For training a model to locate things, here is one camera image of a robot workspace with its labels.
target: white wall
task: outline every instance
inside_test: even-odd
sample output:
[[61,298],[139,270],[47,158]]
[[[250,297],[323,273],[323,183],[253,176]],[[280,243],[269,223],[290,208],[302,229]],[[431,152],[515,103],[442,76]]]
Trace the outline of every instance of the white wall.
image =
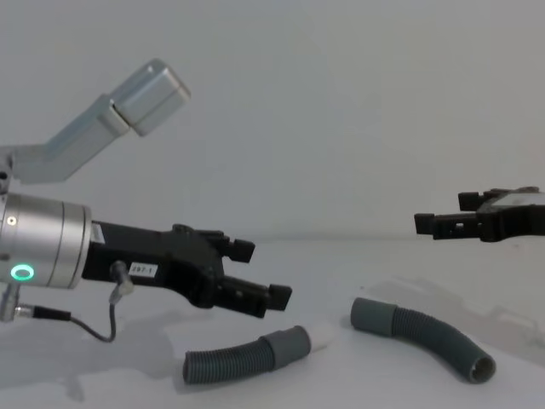
[[4,2],[2,143],[46,141],[158,56],[192,103],[25,192],[148,228],[412,234],[414,212],[456,210],[459,191],[545,187],[544,15],[522,0]]

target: cable connector plug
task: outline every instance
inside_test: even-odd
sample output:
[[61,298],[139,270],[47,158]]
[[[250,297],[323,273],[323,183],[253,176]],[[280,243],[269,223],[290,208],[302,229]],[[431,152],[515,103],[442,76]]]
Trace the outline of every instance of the cable connector plug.
[[110,304],[115,305],[123,296],[127,296],[135,290],[135,285],[129,276],[127,264],[124,262],[115,262],[110,266],[110,275],[116,282],[116,288],[113,289],[110,295]]

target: black cable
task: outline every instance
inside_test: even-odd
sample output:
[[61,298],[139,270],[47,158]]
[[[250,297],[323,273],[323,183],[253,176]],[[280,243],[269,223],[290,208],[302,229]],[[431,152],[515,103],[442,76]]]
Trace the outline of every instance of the black cable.
[[98,339],[99,341],[102,341],[103,343],[111,343],[114,339],[116,339],[117,335],[117,324],[116,324],[116,306],[115,304],[110,304],[110,335],[108,337],[105,337],[104,335],[99,334],[97,331],[95,331],[93,328],[85,324],[83,321],[70,317],[70,322],[73,322],[74,324],[78,325],[79,327],[83,328],[86,332],[88,332],[90,335]]

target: green indicator light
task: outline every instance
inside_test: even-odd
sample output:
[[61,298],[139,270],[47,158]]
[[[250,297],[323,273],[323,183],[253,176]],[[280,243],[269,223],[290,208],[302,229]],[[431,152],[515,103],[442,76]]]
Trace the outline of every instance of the green indicator light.
[[17,281],[28,281],[34,277],[34,268],[28,264],[17,264],[11,269],[11,276]]

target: white table surface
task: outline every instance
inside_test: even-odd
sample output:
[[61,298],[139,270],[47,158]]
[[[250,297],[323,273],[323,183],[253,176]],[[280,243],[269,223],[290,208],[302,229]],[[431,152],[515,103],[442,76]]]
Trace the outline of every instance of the white table surface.
[[[544,239],[284,241],[258,245],[229,274],[293,286],[285,313],[264,320],[197,310],[175,293],[140,288],[118,308],[105,345],[65,323],[0,326],[0,406],[24,408],[479,408],[545,406]],[[111,287],[25,288],[22,301],[70,309],[107,329]],[[427,352],[352,330],[355,297],[418,308],[447,320],[497,362],[483,385],[462,382]],[[336,340],[283,370],[243,382],[188,387],[187,350],[224,348],[277,329],[330,320]]]

